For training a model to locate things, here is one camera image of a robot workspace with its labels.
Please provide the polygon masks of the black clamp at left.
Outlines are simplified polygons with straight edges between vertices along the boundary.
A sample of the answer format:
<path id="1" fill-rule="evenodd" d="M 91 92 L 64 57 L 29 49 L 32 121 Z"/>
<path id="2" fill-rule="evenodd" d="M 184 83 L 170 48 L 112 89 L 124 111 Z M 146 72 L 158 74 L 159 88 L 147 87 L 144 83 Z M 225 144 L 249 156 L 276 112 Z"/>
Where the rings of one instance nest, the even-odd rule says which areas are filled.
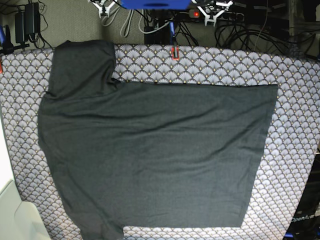
<path id="1" fill-rule="evenodd" d="M 30 45 L 28 43 L 21 43 L 20 45 L 14 46 L 11 42 L 11 32 L 8 25 L 3 27 L 0 26 L 0 54 L 9 55 L 17 50 L 25 50 Z"/>

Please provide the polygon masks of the black OpenArm stand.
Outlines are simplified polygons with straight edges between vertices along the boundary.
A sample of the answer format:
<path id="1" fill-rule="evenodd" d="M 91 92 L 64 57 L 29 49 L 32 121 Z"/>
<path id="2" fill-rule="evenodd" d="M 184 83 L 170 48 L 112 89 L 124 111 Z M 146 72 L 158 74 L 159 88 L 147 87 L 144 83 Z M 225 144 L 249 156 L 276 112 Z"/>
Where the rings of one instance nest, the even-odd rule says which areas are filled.
<path id="1" fill-rule="evenodd" d="M 304 192 L 285 233 L 285 240 L 320 238 L 320 153 L 317 152 Z"/>

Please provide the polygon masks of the red and black clamp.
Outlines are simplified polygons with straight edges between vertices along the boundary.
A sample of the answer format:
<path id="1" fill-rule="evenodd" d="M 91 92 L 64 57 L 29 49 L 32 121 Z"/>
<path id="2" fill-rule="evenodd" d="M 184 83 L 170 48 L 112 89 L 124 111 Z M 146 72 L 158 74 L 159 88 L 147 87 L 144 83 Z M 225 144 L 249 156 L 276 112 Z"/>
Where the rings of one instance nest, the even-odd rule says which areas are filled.
<path id="1" fill-rule="evenodd" d="M 171 55 L 172 55 L 172 59 L 175 60 L 175 61 L 178 61 L 180 59 L 179 46 L 178 45 L 174 45 L 171 48 Z"/>

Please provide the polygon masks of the black power adapter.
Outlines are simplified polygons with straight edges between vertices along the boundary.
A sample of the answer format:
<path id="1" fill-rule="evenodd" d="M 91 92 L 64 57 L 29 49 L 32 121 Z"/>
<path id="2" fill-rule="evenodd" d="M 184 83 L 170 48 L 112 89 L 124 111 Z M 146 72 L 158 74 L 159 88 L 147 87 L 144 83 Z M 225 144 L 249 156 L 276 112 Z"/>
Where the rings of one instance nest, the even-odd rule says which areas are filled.
<path id="1" fill-rule="evenodd" d="M 34 43 L 41 32 L 39 3 L 29 2 L 24 10 L 19 10 L 14 16 L 15 42 L 24 44 L 27 41 Z"/>

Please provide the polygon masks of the dark grey T-shirt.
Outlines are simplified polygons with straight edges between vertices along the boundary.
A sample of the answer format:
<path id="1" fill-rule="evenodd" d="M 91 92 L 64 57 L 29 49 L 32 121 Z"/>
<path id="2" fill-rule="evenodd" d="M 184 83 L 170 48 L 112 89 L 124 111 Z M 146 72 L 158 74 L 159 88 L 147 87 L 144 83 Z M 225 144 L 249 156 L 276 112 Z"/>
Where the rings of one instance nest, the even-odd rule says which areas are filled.
<path id="1" fill-rule="evenodd" d="M 121 82 L 114 45 L 54 50 L 38 143 L 85 240 L 123 228 L 240 227 L 277 85 Z"/>

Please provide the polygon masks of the fan-patterned table cloth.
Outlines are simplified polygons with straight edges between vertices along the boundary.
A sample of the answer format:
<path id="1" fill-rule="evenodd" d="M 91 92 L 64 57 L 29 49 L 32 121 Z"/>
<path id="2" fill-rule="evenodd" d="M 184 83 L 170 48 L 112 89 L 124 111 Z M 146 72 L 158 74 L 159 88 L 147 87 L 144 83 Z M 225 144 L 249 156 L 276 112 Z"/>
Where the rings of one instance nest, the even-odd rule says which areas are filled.
<path id="1" fill-rule="evenodd" d="M 318 63 L 241 50 L 183 46 L 179 60 L 160 45 L 115 46 L 114 78 L 127 82 L 222 86 L 278 85 L 278 97 L 239 228 L 125 227 L 128 240 L 281 240 L 306 187 L 320 141 Z M 66 215 L 38 145 L 37 112 L 52 66 L 53 51 L 4 55 L 0 106 L 18 192 L 37 207 L 53 240 L 79 240 Z"/>

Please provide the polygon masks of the blue box overhead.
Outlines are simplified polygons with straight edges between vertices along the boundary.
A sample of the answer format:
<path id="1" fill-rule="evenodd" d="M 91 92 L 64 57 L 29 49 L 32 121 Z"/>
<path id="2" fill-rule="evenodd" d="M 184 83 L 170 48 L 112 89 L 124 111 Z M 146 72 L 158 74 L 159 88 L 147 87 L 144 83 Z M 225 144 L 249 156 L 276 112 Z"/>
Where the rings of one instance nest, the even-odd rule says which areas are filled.
<path id="1" fill-rule="evenodd" d="M 121 5 L 134 10 L 185 10 L 190 0 L 121 0 Z"/>

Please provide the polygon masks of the white plastic bin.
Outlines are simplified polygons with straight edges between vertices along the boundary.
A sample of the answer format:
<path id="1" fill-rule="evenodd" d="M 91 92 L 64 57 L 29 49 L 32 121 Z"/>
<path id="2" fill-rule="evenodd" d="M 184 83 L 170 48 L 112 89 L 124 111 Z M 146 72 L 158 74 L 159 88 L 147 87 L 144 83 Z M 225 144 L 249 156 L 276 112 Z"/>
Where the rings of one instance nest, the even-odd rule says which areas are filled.
<path id="1" fill-rule="evenodd" d="M 0 127 L 0 238 L 49 240 L 36 206 L 23 201 L 16 186 L 3 126 Z"/>

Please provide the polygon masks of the black power strip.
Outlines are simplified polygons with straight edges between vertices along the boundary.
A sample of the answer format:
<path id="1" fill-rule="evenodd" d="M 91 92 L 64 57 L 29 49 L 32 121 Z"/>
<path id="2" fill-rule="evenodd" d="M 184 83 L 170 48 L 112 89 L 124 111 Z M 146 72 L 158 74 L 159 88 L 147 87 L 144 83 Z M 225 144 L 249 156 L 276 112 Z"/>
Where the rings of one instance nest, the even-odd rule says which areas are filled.
<path id="1" fill-rule="evenodd" d="M 189 9 L 187 11 L 188 15 L 192 19 L 204 19 L 205 15 L 199 9 Z M 218 15 L 218 20 L 223 21 L 237 21 L 237 22 L 244 22 L 245 15 L 239 12 L 231 12 L 231 11 L 224 11 L 222 14 L 219 14 L 218 10 L 210 10 L 207 9 L 206 13 L 210 19 L 213 19 L 214 16 Z"/>

